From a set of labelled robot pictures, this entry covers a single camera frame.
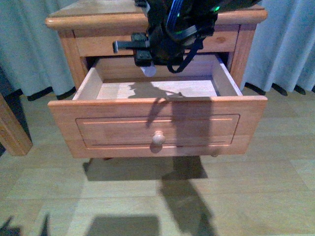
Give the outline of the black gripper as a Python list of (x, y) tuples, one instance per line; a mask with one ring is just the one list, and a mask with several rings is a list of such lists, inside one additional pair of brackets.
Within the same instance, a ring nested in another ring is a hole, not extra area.
[(180, 65), (185, 62), (186, 49), (194, 57), (203, 49), (203, 40), (213, 35), (215, 16), (178, 16), (174, 29), (167, 24), (166, 15), (149, 16), (148, 23), (149, 38), (145, 33), (133, 33), (131, 41), (114, 41), (113, 52), (133, 50), (136, 66)]

